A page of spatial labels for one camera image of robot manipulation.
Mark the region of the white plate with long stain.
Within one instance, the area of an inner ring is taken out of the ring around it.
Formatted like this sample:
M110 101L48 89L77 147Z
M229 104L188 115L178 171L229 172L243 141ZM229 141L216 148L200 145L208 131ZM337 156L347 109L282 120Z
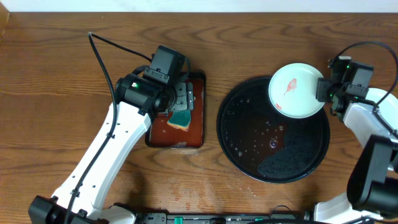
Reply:
M323 75L305 63L291 63L278 69L269 83L271 105L282 115L301 119L319 112L324 103L316 99L318 79Z

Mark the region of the white plate with small stain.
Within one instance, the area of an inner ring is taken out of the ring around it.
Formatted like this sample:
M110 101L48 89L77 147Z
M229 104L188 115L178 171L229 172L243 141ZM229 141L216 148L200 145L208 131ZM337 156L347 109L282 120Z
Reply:
M387 91L382 89L370 88L366 95L366 99L377 103L386 93ZM379 104L379 110L381 116L387 121L387 123L393 129L397 129L397 98L392 94L388 94L388 96Z

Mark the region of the teal yellow sponge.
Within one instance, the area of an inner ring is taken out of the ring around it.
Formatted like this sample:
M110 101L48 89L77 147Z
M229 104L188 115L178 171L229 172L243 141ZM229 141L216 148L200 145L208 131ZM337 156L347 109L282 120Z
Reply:
M190 122L191 112L189 110L185 110L173 112L172 116L167 121L167 124L172 128L188 131Z

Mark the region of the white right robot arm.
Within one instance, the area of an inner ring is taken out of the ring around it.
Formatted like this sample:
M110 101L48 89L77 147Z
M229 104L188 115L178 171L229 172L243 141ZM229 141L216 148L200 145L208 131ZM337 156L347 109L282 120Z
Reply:
M363 147L346 192L315 205L313 219L323 223L359 223L397 218L397 98L363 84L321 78L316 98L331 110Z

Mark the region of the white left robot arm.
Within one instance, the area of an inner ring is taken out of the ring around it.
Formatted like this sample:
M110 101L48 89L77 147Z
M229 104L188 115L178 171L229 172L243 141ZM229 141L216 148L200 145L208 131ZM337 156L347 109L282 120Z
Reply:
M131 149L158 114L194 109L193 75L174 83L130 73L116 84L116 102L85 155L50 198L36 196L28 209L32 223L135 223L137 215L104 201Z

